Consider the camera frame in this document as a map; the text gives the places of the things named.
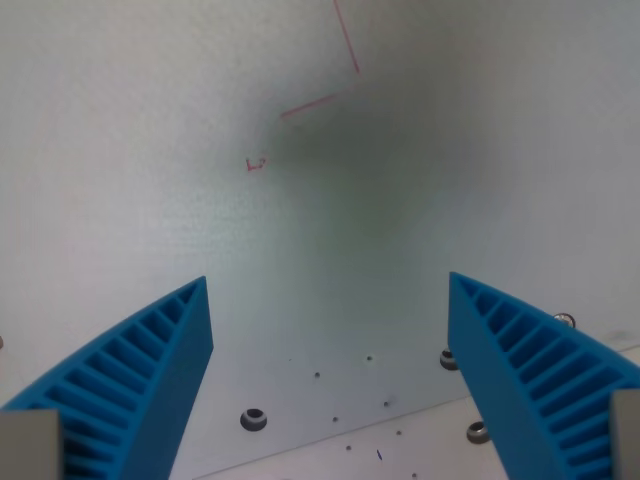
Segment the metal screw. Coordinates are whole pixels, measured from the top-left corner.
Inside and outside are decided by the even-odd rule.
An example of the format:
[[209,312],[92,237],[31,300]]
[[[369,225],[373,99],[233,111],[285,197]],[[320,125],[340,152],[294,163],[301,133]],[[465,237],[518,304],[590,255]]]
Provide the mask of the metal screw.
[[489,441],[489,432],[482,420],[479,422],[473,422],[469,425],[469,428],[467,428],[467,440],[471,443],[475,443],[476,445]]
[[568,313],[558,313],[554,315],[553,318],[561,321],[562,323],[564,323],[565,325],[571,328],[576,328],[576,319],[573,318],[573,316],[569,315]]

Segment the screw hole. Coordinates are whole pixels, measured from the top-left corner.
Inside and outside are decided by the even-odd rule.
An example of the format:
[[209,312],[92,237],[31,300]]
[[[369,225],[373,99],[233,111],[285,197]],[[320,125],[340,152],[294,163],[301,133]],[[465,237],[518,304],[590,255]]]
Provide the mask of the screw hole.
[[259,432],[267,426],[267,416],[259,408],[250,408],[240,415],[240,425],[249,432]]
[[449,348],[445,348],[440,353],[440,365],[442,365],[442,368],[450,370],[452,372],[458,370],[456,359],[453,358],[453,354],[451,353],[451,350],[449,350]]
[[467,428],[467,440],[476,445],[481,445],[489,441],[489,432],[483,421],[473,422]]

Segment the red marker line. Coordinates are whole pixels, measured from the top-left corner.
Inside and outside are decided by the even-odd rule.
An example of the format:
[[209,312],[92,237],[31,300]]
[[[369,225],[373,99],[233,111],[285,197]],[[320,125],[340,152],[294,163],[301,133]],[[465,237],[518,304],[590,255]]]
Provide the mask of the red marker line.
[[293,108],[291,110],[287,110],[286,112],[280,114],[280,118],[287,118],[287,117],[290,117],[291,115],[295,115],[296,113],[300,113],[303,110],[308,110],[310,108],[314,108],[314,107],[317,107],[319,105],[323,105],[325,103],[330,102],[331,100],[335,100],[338,97],[338,95],[339,95],[339,93],[332,93],[331,95],[327,95],[326,97],[319,98],[317,100],[314,100],[313,102],[305,103],[304,105],[301,105],[300,107],[296,107],[296,108]]
[[333,5],[336,7],[336,12],[338,13],[338,18],[340,19],[340,25],[342,26],[342,33],[344,34],[344,39],[347,41],[347,47],[349,47],[349,53],[351,54],[351,60],[353,60],[353,66],[356,69],[356,73],[360,75],[360,66],[358,65],[358,60],[356,60],[356,54],[353,51],[353,46],[351,45],[349,32],[347,32],[347,27],[345,26],[344,20],[342,19],[342,13],[340,12],[340,5],[338,5],[338,0],[333,0]]

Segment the white surface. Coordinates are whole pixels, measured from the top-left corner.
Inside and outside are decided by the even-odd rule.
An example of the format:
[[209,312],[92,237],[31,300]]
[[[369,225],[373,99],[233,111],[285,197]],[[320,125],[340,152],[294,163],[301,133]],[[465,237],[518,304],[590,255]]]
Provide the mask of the white surface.
[[465,395],[450,270],[638,343],[640,3],[340,4],[0,3],[0,401],[201,274],[178,480]]
[[[640,347],[622,354],[640,364]],[[493,443],[466,439],[478,420],[473,400],[460,399],[198,480],[506,480]]]

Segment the red marking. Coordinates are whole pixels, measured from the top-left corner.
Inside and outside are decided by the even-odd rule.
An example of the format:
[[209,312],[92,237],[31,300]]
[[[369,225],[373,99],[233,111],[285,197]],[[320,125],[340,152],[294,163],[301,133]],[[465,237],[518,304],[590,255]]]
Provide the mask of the red marking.
[[251,165],[251,162],[247,158],[247,171],[250,172],[251,170],[260,170],[262,167],[264,167],[265,163],[267,163],[267,159],[262,157],[260,158],[260,160],[258,160],[258,165]]
[[342,33],[344,34],[344,39],[347,41],[347,47],[349,47],[349,53],[351,54],[351,60],[353,60],[353,66],[356,69],[356,73],[360,75],[360,67],[358,66],[358,60],[356,60],[356,54],[353,51],[353,46],[351,45],[351,39],[349,38],[349,32],[347,32],[347,27],[344,24],[344,20],[342,19],[342,13],[340,12],[340,5],[338,5],[338,0],[333,0],[333,5],[336,7],[336,12],[338,13],[338,18],[340,19],[340,26],[342,27]]
[[305,103],[300,107],[287,110],[286,112],[280,114],[280,118],[287,118],[287,117],[290,117],[291,115],[295,115],[296,113],[300,113],[303,110],[308,110],[310,108],[317,107],[318,105],[323,105],[325,103],[328,103],[331,100],[335,100],[336,98],[338,98],[338,95],[340,95],[340,93],[342,92],[332,93],[331,95],[327,95],[326,97],[319,98],[318,100],[314,100],[313,102]]

